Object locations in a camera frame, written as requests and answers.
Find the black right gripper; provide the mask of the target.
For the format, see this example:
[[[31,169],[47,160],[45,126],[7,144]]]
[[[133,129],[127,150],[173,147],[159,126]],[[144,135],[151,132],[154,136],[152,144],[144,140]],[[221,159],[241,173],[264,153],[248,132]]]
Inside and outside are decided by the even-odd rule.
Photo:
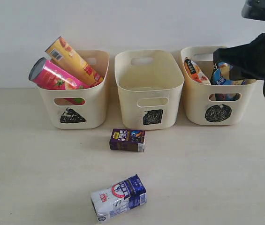
[[[248,44],[233,48],[218,48],[213,53],[214,64],[220,62],[231,65],[229,79],[265,80],[265,33]]]

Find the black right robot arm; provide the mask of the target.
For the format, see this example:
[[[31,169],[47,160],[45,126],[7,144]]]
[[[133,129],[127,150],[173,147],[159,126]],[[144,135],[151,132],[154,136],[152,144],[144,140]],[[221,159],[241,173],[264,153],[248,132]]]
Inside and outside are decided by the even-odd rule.
[[[265,21],[265,0],[245,1],[242,17]],[[230,80],[265,80],[265,32],[248,44],[217,49],[213,59],[232,66]]]

